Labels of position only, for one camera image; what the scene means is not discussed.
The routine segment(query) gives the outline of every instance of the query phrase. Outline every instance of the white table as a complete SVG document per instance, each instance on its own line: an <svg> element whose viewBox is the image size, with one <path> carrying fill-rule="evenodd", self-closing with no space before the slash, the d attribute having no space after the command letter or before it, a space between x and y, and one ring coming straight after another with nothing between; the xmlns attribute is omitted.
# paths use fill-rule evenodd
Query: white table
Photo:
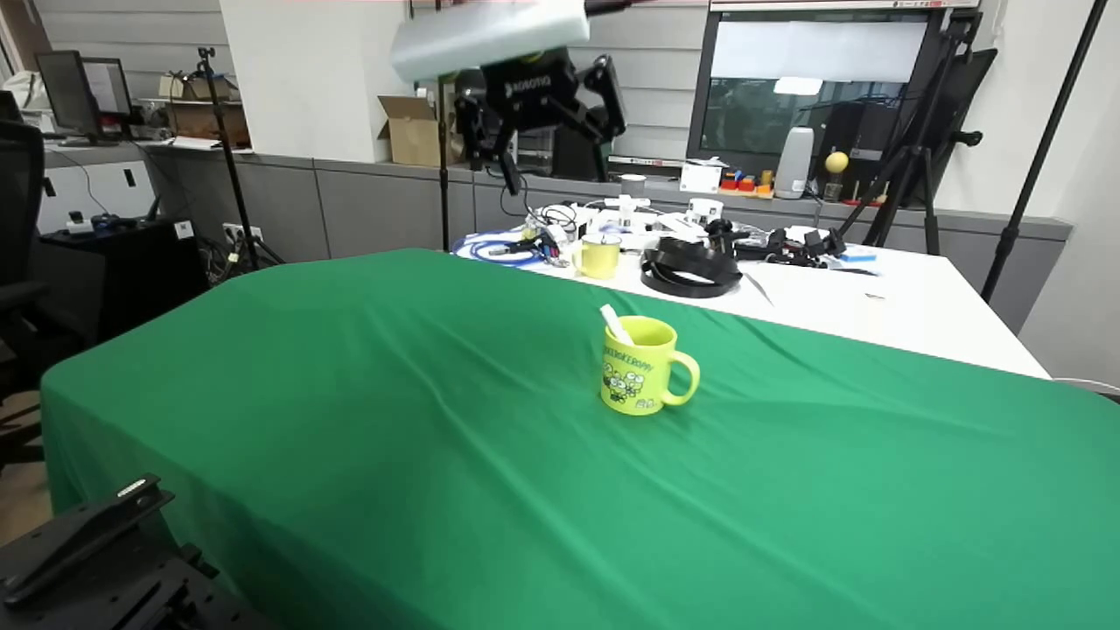
<svg viewBox="0 0 1120 630"><path fill-rule="evenodd" d="M742 279L722 297L673 297L640 282L638 257L622 257L616 279L603 288L652 293L693 308L796 328L848 336L860 342L914 351L929 356L1051 377L1018 336L979 301L979 293L942 257L871 248L880 276L804 266L739 261L768 297ZM525 266L545 276L586 279L558 266Z"/></svg>

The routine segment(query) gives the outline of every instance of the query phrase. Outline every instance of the black chair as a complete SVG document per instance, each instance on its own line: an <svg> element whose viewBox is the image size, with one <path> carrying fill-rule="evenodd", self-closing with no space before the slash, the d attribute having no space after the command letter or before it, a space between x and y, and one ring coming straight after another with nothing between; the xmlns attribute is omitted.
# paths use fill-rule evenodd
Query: black chair
<svg viewBox="0 0 1120 630"><path fill-rule="evenodd" d="M35 384L38 373L64 356L61 342L35 342L38 324L32 318L35 297L45 293L45 288L28 272L41 198L41 169L41 134L25 121L0 120L0 338L15 352L15 359L0 367L0 400ZM32 443L38 437L38 425L15 425L32 408L0 418L0 468L7 461L41 457L41 449Z"/></svg>

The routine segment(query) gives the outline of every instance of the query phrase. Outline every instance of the office desk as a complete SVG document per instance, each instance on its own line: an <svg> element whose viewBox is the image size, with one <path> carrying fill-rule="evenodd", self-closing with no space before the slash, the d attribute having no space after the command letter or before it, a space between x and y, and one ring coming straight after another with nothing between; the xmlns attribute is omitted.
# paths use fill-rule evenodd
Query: office desk
<svg viewBox="0 0 1120 630"><path fill-rule="evenodd" d="M722 297L673 297L640 282L638 257L619 260L616 279L586 279L558 266L525 266L533 272L616 288L626 293L652 293L693 308L727 310L799 324L812 334L848 336L860 342L897 345L910 352L1051 377L1048 367L1018 342L1018 336L985 304L985 297L942 257L917 257L897 248L875 251L880 276L830 272L804 266L739 261L745 276Z"/></svg>
<svg viewBox="0 0 1120 630"><path fill-rule="evenodd" d="M600 401L600 304L687 408ZM159 474L292 626L1120 626L1120 412L434 251L230 279L45 373L56 503Z"/></svg>

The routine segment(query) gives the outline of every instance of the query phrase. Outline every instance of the cup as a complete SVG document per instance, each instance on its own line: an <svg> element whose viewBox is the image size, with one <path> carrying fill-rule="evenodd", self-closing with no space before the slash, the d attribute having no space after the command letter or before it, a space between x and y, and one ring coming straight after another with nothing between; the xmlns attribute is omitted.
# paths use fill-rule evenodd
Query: cup
<svg viewBox="0 0 1120 630"><path fill-rule="evenodd" d="M622 418L654 418L664 405L687 405L699 387L699 365L676 351L676 328L644 314L622 314L619 322L635 342L606 328L603 401ZM687 391L668 387L673 365L691 372Z"/></svg>
<svg viewBox="0 0 1120 630"><path fill-rule="evenodd" d="M614 279L619 269L619 244L616 243L586 243L582 244L582 276Z"/></svg>

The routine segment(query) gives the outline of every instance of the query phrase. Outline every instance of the green tablecloth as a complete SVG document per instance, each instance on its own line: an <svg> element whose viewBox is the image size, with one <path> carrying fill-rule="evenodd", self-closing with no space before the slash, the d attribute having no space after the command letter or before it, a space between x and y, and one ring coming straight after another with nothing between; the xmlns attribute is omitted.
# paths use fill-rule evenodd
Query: green tablecloth
<svg viewBox="0 0 1120 630"><path fill-rule="evenodd" d="M693 405L600 401L600 304ZM211 289L45 377L61 506L159 474L292 626L1120 626L1120 412L1064 384L396 251Z"/></svg>

